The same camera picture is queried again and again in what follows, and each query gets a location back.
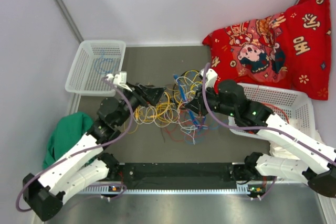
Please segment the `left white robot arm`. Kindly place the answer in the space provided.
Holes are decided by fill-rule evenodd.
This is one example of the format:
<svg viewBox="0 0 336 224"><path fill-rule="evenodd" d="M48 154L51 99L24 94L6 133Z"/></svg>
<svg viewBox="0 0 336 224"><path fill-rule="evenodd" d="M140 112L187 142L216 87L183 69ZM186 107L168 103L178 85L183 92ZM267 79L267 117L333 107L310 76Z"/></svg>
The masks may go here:
<svg viewBox="0 0 336 224"><path fill-rule="evenodd" d="M103 99L97 119L70 150L40 173L24 177L19 197L29 210L48 221L78 192L102 179L116 179L119 163L104 149L125 135L118 128L138 107L157 105L164 92L164 87L126 83L118 92L120 99Z"/></svg>

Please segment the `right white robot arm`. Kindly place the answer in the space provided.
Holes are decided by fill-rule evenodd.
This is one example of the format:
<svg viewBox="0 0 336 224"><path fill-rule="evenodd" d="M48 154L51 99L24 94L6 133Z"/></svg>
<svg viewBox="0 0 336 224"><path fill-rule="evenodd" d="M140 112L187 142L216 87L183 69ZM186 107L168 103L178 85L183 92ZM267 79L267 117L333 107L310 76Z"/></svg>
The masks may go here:
<svg viewBox="0 0 336 224"><path fill-rule="evenodd" d="M302 133L271 108L248 99L244 88L235 81L221 82L217 91L200 87L186 108L202 116L231 116L235 129L263 137L296 156L289 159L252 153L245 159L248 178L274 176L294 180L325 197L335 197L335 148Z"/></svg>

